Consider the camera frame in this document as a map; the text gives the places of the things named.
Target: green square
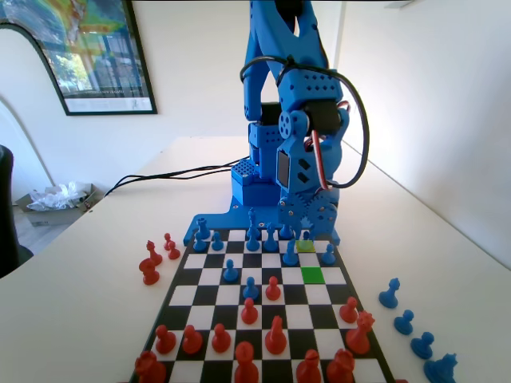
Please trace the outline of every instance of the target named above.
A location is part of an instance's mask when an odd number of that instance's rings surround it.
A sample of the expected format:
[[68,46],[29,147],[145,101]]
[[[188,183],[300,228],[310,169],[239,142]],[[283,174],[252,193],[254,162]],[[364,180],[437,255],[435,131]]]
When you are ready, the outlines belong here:
[[306,284],[324,284],[325,278],[321,272],[321,267],[302,267],[303,283]]
[[311,240],[296,241],[296,250],[299,253],[315,253],[314,243]]

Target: white table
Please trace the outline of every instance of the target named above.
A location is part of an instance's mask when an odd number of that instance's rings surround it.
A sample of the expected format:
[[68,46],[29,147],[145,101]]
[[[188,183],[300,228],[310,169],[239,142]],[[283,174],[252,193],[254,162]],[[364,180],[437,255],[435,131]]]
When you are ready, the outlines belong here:
[[[182,138],[138,173],[154,174],[246,156],[246,137]],[[336,176],[347,180],[360,156],[343,145]],[[0,280],[0,381],[127,381],[177,268],[142,283],[138,264],[151,239],[182,238],[197,213],[224,212],[230,173],[196,180],[154,180],[120,188],[41,254]],[[457,353],[458,382],[511,379],[511,273],[376,167],[342,191],[339,247],[394,377],[427,382],[410,339],[430,331],[434,359]],[[399,306],[378,293],[399,277]],[[394,317],[412,309],[405,337]]]

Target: floor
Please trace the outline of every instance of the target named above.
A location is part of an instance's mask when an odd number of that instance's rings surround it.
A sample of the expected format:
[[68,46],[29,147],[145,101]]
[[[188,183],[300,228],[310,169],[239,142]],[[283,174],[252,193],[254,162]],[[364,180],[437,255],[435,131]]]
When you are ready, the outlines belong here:
[[13,213],[18,240],[21,245],[28,247],[34,255],[40,253],[69,227],[69,225],[33,227],[19,207],[13,206]]

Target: white wall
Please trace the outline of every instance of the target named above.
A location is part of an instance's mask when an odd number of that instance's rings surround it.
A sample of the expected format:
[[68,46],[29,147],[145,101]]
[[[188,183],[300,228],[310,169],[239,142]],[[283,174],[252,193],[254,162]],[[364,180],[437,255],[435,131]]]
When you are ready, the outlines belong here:
[[[370,160],[511,267],[511,2],[384,5],[347,3],[340,54]],[[346,140],[360,149],[355,125]]]

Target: white square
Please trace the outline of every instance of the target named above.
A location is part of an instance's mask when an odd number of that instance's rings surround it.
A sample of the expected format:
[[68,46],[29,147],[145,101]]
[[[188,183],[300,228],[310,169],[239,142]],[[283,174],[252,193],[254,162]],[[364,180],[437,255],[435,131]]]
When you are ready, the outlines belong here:
[[357,359],[353,377],[357,383],[385,383],[378,359]]
[[170,381],[197,383],[202,375],[204,361],[175,361]]
[[172,349],[170,353],[162,354],[156,351],[156,342],[158,341],[158,337],[154,338],[153,347],[151,348],[151,351],[153,351],[156,355],[156,359],[158,361],[175,361],[177,356],[177,351],[180,348],[181,339],[183,338],[183,331],[182,330],[174,330],[172,331],[174,335],[176,335],[176,345]]
[[341,318],[341,314],[339,313],[339,311],[341,310],[341,306],[342,305],[332,305],[332,309],[334,309],[334,313],[335,313],[335,319],[337,319],[337,324],[339,325],[339,328],[340,329],[356,329],[358,327],[357,321],[354,321],[353,323],[348,323],[348,322],[343,321],[343,319]]
[[211,329],[214,310],[214,306],[192,306],[186,325],[193,325],[195,330]]
[[322,267],[321,272],[327,285],[346,285],[346,279],[340,267]]
[[172,298],[170,298],[169,306],[191,306],[197,286],[176,286]]
[[223,353],[217,353],[212,346],[213,338],[215,337],[215,330],[211,330],[209,332],[208,348],[206,349],[206,356],[204,357],[204,360],[231,361],[232,359],[234,359],[234,341],[236,336],[236,330],[225,330],[225,332],[231,335],[231,344],[229,345],[229,348]]
[[240,304],[240,285],[220,285],[216,294],[216,305],[232,305]]
[[314,328],[309,305],[286,305],[286,319],[288,329],[310,330]]
[[301,267],[319,267],[316,253],[298,253],[298,259]]
[[247,278],[253,277],[256,285],[263,283],[263,271],[260,268],[241,269],[241,284],[247,284]]
[[202,273],[200,273],[199,286],[218,286],[220,285],[221,276],[222,269],[202,269]]
[[206,254],[189,254],[184,264],[185,269],[202,269],[206,261]]
[[282,268],[283,285],[303,285],[302,269],[299,267]]
[[318,353],[321,359],[333,359],[338,349],[346,348],[344,347],[341,332],[337,329],[314,330],[314,336],[316,338],[316,345],[318,346]]
[[264,305],[285,305],[285,301],[284,301],[284,288],[282,288],[282,285],[277,285],[279,288],[280,288],[280,296],[277,300],[275,301],[271,301],[270,299],[268,299],[268,297],[266,296],[266,289],[269,287],[270,285],[263,285],[261,287],[261,294],[263,295],[263,304]]
[[229,242],[234,242],[234,241],[245,242],[246,235],[247,235],[246,230],[231,230],[231,231],[229,231]]
[[309,305],[331,305],[327,285],[305,285]]
[[251,325],[248,325],[247,323],[243,322],[243,319],[241,319],[241,312],[245,308],[244,305],[238,306],[238,321],[236,324],[237,330],[261,330],[263,328],[263,319],[261,318],[262,313],[262,306],[261,305],[254,305],[254,307],[257,309],[257,319],[254,323]]
[[280,254],[276,253],[264,253],[263,257],[263,267],[265,268],[280,268]]
[[268,334],[271,330],[263,330],[263,360],[267,360],[267,359],[272,359],[272,360],[276,360],[276,359],[285,359],[285,360],[289,360],[291,359],[291,352],[289,351],[289,337],[287,336],[287,330],[282,330],[282,332],[284,333],[284,335],[286,335],[286,339],[287,339],[287,342],[286,342],[286,348],[284,349],[284,351],[278,355],[274,355],[273,353],[270,353],[266,346],[265,346],[265,343],[264,343],[264,339],[266,337],[266,334]]
[[224,269],[227,268],[227,260],[232,259],[235,269],[243,267],[243,254],[226,254],[224,257]]

